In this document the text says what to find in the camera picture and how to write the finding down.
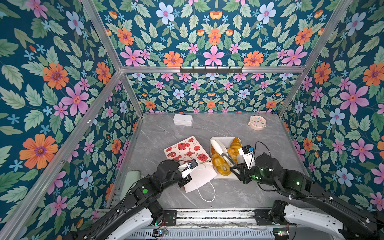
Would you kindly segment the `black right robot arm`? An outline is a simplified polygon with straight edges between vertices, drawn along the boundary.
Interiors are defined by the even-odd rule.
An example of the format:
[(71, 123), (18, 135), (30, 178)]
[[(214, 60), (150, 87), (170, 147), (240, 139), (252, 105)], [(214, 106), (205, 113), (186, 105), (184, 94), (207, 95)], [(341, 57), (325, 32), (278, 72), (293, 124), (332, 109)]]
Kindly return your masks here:
[(263, 153), (252, 167), (242, 163), (231, 171), (244, 184), (256, 181), (274, 188), (282, 196), (303, 201), (318, 209), (311, 212), (283, 201), (274, 203), (278, 218), (291, 224), (304, 225), (341, 240), (382, 240), (384, 215), (361, 210), (331, 194), (308, 176), (284, 169), (279, 161)]

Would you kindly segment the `metal tongs white tips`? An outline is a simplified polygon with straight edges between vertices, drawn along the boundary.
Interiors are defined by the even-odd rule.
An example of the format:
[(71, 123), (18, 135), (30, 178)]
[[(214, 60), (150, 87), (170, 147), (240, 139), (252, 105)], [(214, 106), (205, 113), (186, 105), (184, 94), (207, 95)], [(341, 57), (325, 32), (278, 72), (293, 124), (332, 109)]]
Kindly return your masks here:
[(224, 144), (219, 140), (211, 140), (211, 146), (215, 149), (215, 151), (221, 155), (224, 160), (231, 166), (235, 167), (237, 164), (233, 160), (233, 158), (230, 156), (230, 154), (227, 151), (227, 148), (224, 146)]

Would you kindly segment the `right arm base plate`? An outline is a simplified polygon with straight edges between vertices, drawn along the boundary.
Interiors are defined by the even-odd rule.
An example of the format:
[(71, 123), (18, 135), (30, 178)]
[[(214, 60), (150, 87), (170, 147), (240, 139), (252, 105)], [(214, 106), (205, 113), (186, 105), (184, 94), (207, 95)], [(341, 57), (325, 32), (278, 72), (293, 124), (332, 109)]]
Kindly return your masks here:
[(276, 226), (293, 226), (289, 223), (282, 214), (270, 213), (271, 210), (254, 210), (253, 218), (258, 225), (276, 225)]

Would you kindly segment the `long twisted bread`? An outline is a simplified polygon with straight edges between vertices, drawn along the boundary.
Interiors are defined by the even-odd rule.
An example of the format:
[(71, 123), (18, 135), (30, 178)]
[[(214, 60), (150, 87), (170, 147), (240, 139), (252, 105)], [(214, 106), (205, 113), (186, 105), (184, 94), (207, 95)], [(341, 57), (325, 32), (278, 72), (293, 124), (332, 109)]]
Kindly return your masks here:
[(242, 148), (242, 144), (239, 138), (234, 138), (230, 147), (228, 148), (228, 153), (232, 157), (237, 157), (239, 155), (239, 150)]

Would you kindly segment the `yellow round bun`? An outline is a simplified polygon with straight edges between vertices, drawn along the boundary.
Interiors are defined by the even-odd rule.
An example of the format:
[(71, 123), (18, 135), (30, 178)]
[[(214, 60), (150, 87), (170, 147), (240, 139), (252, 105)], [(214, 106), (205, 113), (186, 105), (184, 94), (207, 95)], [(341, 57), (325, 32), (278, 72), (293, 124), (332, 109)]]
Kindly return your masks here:
[(214, 167), (219, 167), (219, 166), (223, 165), (224, 163), (226, 163), (224, 158), (218, 153), (213, 154), (211, 159), (212, 159), (212, 163), (213, 163)]

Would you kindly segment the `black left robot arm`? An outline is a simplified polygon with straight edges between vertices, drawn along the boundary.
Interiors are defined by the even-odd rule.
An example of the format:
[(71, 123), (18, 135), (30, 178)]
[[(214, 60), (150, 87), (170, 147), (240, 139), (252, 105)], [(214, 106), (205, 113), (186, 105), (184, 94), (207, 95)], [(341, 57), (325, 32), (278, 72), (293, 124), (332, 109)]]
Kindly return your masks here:
[(70, 231), (64, 240), (123, 240), (133, 232), (161, 222), (164, 209), (158, 202), (162, 192), (174, 184), (183, 187), (192, 180), (196, 160), (180, 165), (174, 160), (160, 162), (157, 170), (137, 182), (125, 197), (95, 223), (84, 230)]

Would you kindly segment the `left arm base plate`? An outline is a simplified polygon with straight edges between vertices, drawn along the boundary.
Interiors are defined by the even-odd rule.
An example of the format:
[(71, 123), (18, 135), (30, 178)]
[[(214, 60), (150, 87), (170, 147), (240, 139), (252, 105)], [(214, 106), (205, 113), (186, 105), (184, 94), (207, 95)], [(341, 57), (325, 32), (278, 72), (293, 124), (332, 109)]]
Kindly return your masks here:
[(177, 210), (165, 210), (162, 217), (160, 218), (159, 222), (155, 224), (155, 226), (160, 227), (160, 226), (171, 226), (174, 227), (176, 226), (176, 221), (177, 221)]

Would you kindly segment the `red white paper bag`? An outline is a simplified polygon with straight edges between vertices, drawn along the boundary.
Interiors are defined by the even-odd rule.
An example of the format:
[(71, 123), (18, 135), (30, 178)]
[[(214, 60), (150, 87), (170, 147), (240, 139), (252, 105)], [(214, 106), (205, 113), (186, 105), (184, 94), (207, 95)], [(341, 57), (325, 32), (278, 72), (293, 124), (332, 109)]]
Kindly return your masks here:
[(187, 181), (183, 186), (186, 193), (199, 191), (217, 176), (211, 157), (195, 136), (167, 147), (163, 152), (168, 160), (180, 165), (179, 170)]

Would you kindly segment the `glazed yellow donut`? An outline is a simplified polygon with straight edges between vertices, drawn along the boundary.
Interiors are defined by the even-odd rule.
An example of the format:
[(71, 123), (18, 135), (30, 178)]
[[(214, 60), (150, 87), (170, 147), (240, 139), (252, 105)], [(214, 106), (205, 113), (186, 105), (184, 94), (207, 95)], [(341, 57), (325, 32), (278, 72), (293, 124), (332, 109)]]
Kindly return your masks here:
[(231, 174), (230, 166), (228, 163), (223, 163), (220, 166), (217, 166), (217, 171), (222, 176), (229, 176)]

